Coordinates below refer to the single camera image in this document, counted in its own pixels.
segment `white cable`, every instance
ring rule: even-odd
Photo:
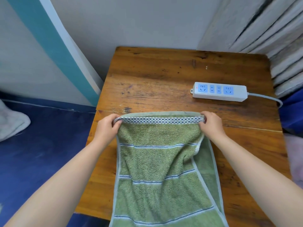
[[[257,97],[262,97],[262,98],[265,98],[265,99],[271,99],[271,100],[277,101],[280,104],[279,108],[282,107],[282,105],[283,105],[283,102],[281,100],[276,99],[274,97],[260,95],[260,94],[255,94],[255,93],[249,93],[249,92],[247,93],[247,95],[248,96],[257,96]]]

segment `green towel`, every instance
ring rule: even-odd
[[[112,226],[228,226],[213,150],[194,112],[127,114],[117,135]]]

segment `pink fabric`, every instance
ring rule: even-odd
[[[303,189],[303,138],[284,134],[292,180]]]

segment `table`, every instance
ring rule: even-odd
[[[238,84],[275,96],[265,55],[184,49],[117,47],[102,89],[87,144],[105,116],[151,111],[208,110],[217,113],[229,137],[290,178],[274,101],[192,98],[194,82]],[[258,207],[220,150],[213,145],[224,210],[230,226],[274,226]],[[76,212],[110,220],[116,176],[116,140],[101,154]]]

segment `human hand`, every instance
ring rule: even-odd
[[[100,148],[105,148],[114,139],[121,126],[122,120],[117,121],[114,125],[114,119],[120,117],[116,114],[108,115],[98,122],[93,143],[96,143]]]
[[[216,137],[225,136],[222,120],[219,116],[209,111],[202,111],[200,114],[204,115],[204,122],[199,122],[199,126],[208,138],[213,140]]]

